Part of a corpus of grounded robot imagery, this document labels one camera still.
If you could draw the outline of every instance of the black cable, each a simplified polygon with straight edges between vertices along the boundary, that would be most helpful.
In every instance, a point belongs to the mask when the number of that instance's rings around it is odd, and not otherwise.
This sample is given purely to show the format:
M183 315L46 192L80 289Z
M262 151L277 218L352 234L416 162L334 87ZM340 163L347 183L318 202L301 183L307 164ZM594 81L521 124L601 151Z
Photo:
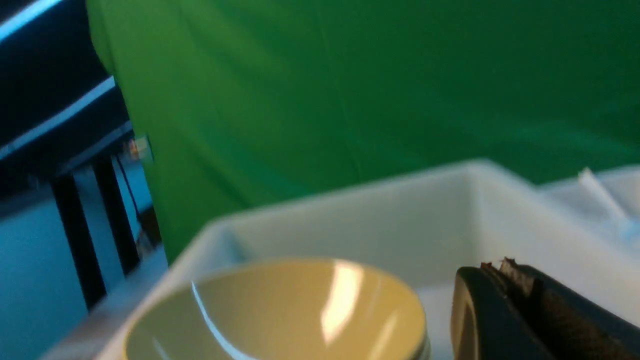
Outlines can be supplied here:
M133 203L133 209L136 211L136 219L140 219L140 212L138 211L138 205L136 205L136 198L133 197L133 190L131 190L131 185L129 185L129 180L127 179L127 173L124 171L124 167L122 166L122 162L120 161L120 156L116 155L116 161L118 162L118 166L120 167L120 171L122 172L122 177L124 178L124 183L127 185L127 189L129 191L129 196L131 196L131 202Z

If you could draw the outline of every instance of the white surface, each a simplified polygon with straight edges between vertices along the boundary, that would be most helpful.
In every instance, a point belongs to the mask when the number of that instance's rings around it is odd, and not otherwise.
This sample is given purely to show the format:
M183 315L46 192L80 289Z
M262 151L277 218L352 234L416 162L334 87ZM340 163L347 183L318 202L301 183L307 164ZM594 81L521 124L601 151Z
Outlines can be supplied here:
M579 224L572 212L487 162L240 214L205 227L97 359L120 359L128 326L185 282L244 261L291 256L368 263L419 289L434 359L452 358L449 316L458 267L504 256L537 266L640 324L629 301L640 290L640 270Z

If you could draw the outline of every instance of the black stand leg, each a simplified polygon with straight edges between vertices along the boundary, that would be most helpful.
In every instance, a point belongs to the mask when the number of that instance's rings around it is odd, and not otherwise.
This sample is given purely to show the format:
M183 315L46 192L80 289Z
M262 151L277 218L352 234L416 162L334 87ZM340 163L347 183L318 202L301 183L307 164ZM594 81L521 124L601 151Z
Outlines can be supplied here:
M84 302L91 310L107 294L93 249L93 242L86 224L76 182L72 175L56 179L52 184L53 195L65 228L71 256L74 258L76 272L80 280Z
M129 218L122 201L122 194L120 193L111 158L97 159L93 163L93 172L100 188L104 208L107 211L122 271L127 276L138 266L140 258L138 257L138 250L131 232Z

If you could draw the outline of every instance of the white container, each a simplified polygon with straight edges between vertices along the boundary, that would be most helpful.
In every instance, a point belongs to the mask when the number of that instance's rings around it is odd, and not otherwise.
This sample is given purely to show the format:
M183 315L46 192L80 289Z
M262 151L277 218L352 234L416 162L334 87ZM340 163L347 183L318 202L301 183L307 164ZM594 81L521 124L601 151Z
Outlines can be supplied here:
M632 217L640 217L640 167L623 167L596 174L611 196ZM583 189L576 177L546 184L540 193L567 206L579 217L590 222L605 222L606 210Z
M118 359L125 328L177 286L247 261L292 256L350 259L400 276L423 299L434 359L452 359L456 270L504 256L640 324L632 300L640 268L576 224L528 183L484 161L243 213L206 226L97 359Z

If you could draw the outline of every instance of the metal bar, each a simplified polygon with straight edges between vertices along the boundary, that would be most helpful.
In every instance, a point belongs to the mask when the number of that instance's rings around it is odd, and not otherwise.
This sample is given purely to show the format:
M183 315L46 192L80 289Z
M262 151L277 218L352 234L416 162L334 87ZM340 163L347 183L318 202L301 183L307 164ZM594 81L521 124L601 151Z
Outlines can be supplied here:
M71 175L61 176L51 183L51 188L74 259L84 302L87 309L91 310L107 295L107 290L100 273L89 226L84 217L76 181Z
M140 263L138 250L129 225L129 217L124 207L118 179L110 156L104 156L93 163L93 172L102 195L104 208L107 211L111 233L116 243L116 250L122 265L122 272L127 276Z
M95 88L91 89L88 93L84 94L80 99L76 100L73 104L67 106L64 110L56 114L55 116L44 121L40 125L27 131L26 133L16 137L8 144L0 147L0 160L13 154L15 151L23 148L27 144L33 142L37 138L40 138L44 134L52 131L58 126L64 124L71 119L75 114L79 113L82 109L91 104L94 100L104 95L107 91L116 86L116 82L113 76L104 80L98 84Z
M86 164L92 157L98 155L104 149L107 149L111 144L117 142L123 136L133 131L131 122L127 121L122 126L116 128L112 132L108 133L105 137L100 139L97 143L89 146L83 152L69 159L64 165L58 169L57 176L64 175L74 169Z

